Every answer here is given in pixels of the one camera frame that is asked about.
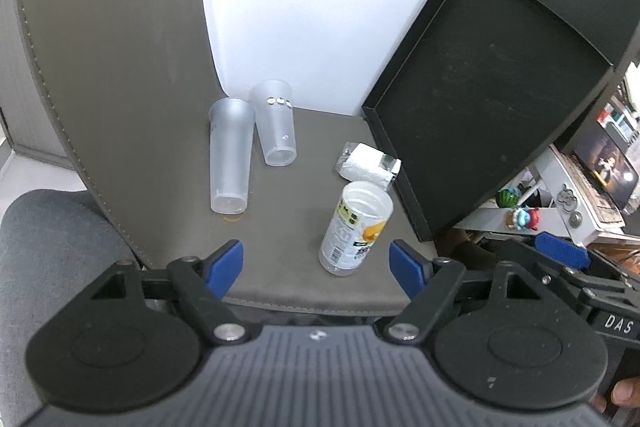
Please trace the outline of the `person's right hand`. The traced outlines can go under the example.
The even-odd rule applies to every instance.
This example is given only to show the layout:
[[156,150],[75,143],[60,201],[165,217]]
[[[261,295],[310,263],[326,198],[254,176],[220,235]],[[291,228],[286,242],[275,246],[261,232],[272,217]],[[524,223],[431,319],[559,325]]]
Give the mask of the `person's right hand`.
[[[610,399],[610,401],[618,407],[631,407],[632,409],[638,409],[640,404],[639,376],[626,378],[616,383],[610,394]],[[608,401],[603,397],[600,397],[600,395],[597,395],[591,401],[591,404],[598,412],[603,413],[608,405]]]

